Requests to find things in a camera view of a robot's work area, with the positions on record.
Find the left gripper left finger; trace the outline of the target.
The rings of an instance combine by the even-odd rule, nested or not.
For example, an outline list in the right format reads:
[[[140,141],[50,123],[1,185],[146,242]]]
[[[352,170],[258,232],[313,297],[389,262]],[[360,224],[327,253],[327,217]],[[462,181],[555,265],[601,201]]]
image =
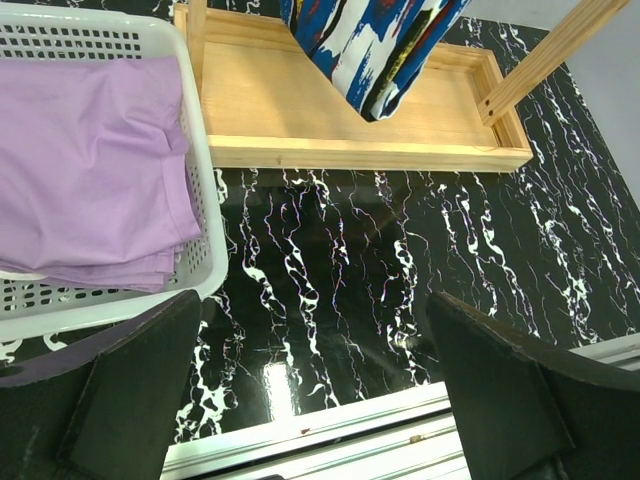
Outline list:
[[[157,479],[201,321],[184,291],[1,371],[4,479]]]

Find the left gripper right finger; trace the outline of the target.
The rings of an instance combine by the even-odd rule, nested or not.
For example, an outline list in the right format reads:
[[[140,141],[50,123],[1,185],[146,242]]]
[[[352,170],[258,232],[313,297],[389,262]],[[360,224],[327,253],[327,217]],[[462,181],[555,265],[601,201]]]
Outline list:
[[[474,479],[636,479],[639,373],[434,293],[427,320]]]

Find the purple trousers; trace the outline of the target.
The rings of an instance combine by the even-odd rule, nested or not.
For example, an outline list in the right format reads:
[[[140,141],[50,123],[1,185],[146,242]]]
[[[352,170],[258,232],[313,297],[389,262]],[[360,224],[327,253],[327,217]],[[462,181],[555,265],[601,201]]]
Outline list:
[[[156,293],[198,238],[173,56],[1,63],[1,275]]]

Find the blue patterned trousers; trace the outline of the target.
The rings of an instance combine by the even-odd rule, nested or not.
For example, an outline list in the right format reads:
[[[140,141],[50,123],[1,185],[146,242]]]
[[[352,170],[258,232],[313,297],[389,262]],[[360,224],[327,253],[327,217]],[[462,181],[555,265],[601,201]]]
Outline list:
[[[303,52],[367,122],[394,115],[466,0],[281,1]]]

